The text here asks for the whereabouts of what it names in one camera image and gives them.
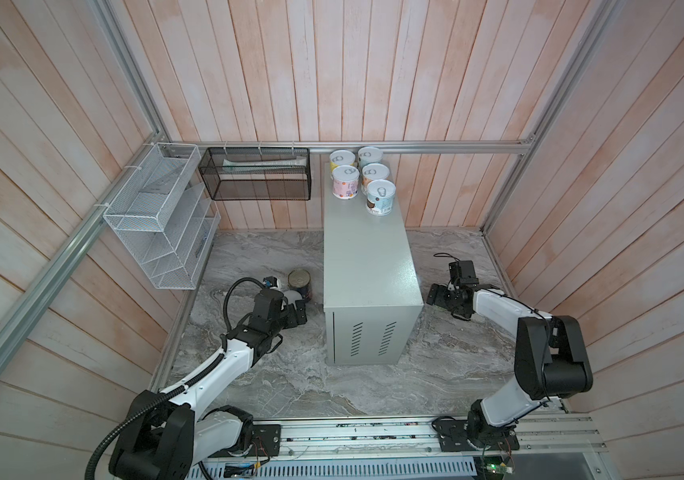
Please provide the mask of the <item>orange can pull-tab lid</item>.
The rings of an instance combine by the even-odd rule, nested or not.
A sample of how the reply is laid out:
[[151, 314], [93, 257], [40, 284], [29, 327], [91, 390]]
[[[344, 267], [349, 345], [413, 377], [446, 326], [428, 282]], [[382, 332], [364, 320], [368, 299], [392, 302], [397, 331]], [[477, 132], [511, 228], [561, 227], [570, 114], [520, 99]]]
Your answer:
[[387, 180], [390, 176], [390, 169], [383, 163], [369, 163], [361, 169], [361, 185], [364, 191], [375, 180]]

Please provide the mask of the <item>pink can pull-tab lid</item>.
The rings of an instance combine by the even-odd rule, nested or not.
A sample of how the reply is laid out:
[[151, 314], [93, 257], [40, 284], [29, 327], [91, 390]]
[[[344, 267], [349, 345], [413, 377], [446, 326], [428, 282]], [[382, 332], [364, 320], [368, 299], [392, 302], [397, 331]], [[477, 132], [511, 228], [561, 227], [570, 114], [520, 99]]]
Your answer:
[[338, 166], [332, 172], [332, 194], [347, 200], [357, 196], [360, 172], [354, 165]]

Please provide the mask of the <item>green white can pull-tab lid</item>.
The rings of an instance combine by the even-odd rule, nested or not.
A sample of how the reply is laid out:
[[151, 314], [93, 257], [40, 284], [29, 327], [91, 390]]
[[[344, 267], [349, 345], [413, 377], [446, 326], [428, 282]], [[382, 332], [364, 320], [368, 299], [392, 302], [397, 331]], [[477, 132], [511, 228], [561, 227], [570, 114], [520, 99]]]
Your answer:
[[373, 163], [381, 163], [384, 156], [383, 151], [374, 146], [365, 146], [361, 148], [357, 155], [360, 168], [365, 168], [367, 165]]

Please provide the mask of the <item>yellow can pull-tab lid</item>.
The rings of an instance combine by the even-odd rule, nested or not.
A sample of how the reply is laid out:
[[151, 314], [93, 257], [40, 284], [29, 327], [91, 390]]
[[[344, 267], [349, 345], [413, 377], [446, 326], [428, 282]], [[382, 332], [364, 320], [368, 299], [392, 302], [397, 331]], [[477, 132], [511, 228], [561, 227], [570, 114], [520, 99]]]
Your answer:
[[356, 154], [350, 150], [338, 149], [333, 151], [330, 156], [330, 169], [334, 171], [336, 168], [345, 166], [354, 166], [356, 164]]

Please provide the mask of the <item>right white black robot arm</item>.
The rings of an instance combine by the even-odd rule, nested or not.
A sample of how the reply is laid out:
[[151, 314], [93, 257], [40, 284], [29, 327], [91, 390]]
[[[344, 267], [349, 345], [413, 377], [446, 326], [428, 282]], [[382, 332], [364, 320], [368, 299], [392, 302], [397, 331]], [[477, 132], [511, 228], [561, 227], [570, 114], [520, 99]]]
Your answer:
[[427, 303], [469, 321], [477, 314], [509, 328], [515, 337], [513, 377], [496, 393], [475, 401], [465, 441], [480, 450], [519, 447], [517, 423], [552, 397], [570, 398], [592, 389], [593, 372], [580, 324], [555, 316], [482, 284], [474, 263], [456, 257], [447, 284], [431, 285]]

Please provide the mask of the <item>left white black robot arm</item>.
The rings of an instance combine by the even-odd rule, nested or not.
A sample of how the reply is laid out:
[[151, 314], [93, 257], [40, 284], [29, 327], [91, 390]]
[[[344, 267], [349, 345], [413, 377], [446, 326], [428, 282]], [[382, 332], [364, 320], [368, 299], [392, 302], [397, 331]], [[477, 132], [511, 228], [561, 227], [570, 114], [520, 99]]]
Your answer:
[[262, 285], [252, 311], [226, 325], [213, 355], [177, 383], [159, 392], [145, 390], [135, 398], [126, 419], [95, 449], [86, 478], [95, 478], [105, 453], [111, 455], [109, 472], [120, 479], [183, 479], [215, 453], [256, 453], [252, 415], [213, 403], [282, 344], [284, 330], [306, 321], [300, 293]]

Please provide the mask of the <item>grey metal cabinet counter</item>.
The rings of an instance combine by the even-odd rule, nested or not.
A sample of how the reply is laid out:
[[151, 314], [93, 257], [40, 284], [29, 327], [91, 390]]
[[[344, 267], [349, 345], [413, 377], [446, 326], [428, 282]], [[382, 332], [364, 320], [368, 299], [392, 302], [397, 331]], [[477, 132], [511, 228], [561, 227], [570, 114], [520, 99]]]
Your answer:
[[329, 164], [322, 179], [327, 363], [395, 364], [424, 306], [400, 202], [373, 215], [364, 194], [333, 195]]

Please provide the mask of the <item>tall can white plastic lid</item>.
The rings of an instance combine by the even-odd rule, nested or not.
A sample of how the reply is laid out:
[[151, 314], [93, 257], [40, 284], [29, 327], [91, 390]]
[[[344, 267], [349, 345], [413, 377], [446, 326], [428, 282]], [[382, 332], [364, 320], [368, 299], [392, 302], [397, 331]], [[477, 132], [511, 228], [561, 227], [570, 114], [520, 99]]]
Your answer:
[[295, 304], [297, 301], [302, 301], [302, 295], [294, 290], [287, 290], [283, 292], [287, 304]]

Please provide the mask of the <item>dark can with brown lid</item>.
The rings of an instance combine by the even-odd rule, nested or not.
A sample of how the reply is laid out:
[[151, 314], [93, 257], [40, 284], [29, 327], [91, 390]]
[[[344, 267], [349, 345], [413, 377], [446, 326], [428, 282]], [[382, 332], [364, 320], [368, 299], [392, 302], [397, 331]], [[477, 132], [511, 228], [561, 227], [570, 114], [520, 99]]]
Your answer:
[[312, 277], [308, 270], [294, 269], [288, 275], [288, 283], [291, 290], [298, 292], [306, 302], [312, 300]]

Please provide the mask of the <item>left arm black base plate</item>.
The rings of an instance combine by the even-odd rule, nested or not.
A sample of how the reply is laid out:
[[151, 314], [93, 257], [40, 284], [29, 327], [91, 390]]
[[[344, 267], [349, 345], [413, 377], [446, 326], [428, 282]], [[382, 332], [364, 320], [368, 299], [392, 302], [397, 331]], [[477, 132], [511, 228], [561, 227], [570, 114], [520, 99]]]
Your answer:
[[247, 424], [242, 429], [242, 452], [246, 457], [277, 457], [280, 454], [282, 426], [278, 423]]

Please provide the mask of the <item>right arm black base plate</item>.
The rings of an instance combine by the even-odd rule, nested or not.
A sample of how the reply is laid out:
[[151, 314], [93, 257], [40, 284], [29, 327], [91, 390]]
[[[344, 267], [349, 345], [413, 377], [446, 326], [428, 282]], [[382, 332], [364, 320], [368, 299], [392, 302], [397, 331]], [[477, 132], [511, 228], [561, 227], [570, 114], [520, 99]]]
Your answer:
[[431, 422], [442, 452], [516, 451], [520, 443], [512, 426], [494, 427], [484, 420], [457, 420], [442, 416]]

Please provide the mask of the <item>horizontal aluminium frame bar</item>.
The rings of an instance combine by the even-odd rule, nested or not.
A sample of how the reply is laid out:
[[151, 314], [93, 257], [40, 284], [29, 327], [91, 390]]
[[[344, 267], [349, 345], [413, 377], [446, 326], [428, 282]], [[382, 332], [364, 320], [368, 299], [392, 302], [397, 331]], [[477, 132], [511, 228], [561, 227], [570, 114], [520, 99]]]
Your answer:
[[532, 147], [532, 142], [521, 140], [456, 140], [456, 141], [217, 141], [192, 142], [201, 149], [235, 148], [256, 149], [307, 149], [313, 154], [326, 154], [334, 150], [344, 149], [357, 151], [371, 146], [386, 154], [525, 154]]

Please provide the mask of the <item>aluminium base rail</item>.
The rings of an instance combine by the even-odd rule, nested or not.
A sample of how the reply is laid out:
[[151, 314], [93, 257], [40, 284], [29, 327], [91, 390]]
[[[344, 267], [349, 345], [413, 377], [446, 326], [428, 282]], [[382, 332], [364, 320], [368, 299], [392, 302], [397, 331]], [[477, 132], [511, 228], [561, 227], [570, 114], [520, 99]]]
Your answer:
[[442, 452], [431, 427], [432, 416], [340, 417], [256, 420], [282, 426], [279, 460], [374, 459], [449, 455], [603, 453], [608, 450], [588, 414], [537, 411], [520, 420], [514, 431], [516, 451]]

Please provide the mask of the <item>right aluminium frame post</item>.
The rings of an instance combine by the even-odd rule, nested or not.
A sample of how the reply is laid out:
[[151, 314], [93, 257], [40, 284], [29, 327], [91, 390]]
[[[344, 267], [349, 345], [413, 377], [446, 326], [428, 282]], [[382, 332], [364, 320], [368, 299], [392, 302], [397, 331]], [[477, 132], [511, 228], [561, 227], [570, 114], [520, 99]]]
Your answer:
[[549, 130], [572, 96], [592, 57], [604, 41], [606, 30], [625, 6], [623, 1], [589, 1], [582, 9], [579, 22], [570, 32], [547, 82], [532, 107], [518, 144], [523, 148], [505, 161], [496, 178], [494, 190], [487, 198], [478, 231], [489, 239], [498, 218], [514, 194], [521, 177]]

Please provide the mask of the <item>left aluminium frame bar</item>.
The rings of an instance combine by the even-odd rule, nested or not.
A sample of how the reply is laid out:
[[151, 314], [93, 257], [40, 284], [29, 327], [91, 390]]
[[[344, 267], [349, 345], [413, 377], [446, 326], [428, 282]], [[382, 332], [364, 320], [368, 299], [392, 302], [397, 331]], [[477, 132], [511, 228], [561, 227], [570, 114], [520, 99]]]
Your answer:
[[145, 156], [167, 138], [166, 134], [158, 132], [143, 141], [106, 193], [3, 317], [0, 322], [0, 376], [102, 235], [108, 207], [114, 203]]

